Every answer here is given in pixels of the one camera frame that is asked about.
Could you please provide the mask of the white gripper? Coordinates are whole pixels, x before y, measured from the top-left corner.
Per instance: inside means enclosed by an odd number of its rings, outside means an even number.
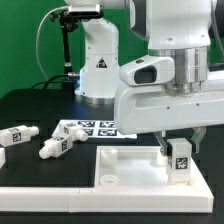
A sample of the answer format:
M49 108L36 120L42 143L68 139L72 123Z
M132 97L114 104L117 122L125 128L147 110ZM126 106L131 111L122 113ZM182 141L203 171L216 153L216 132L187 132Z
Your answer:
M122 84L114 102L114 122L122 134L154 133L167 155L168 130L194 128L193 152L200 151L206 128L224 124L224 70L212 71L195 93L170 95L165 85L174 78L174 60L146 55L120 68Z

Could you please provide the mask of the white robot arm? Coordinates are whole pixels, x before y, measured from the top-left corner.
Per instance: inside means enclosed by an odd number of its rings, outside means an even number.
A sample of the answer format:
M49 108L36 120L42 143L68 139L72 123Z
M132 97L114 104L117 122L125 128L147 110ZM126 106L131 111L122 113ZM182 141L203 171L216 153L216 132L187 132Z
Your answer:
M224 124L224 71L208 64L215 10L222 0L65 0L86 21L80 97L114 99L122 134L157 133ZM123 66L113 34L100 28L105 9L128 10L129 29L147 54Z

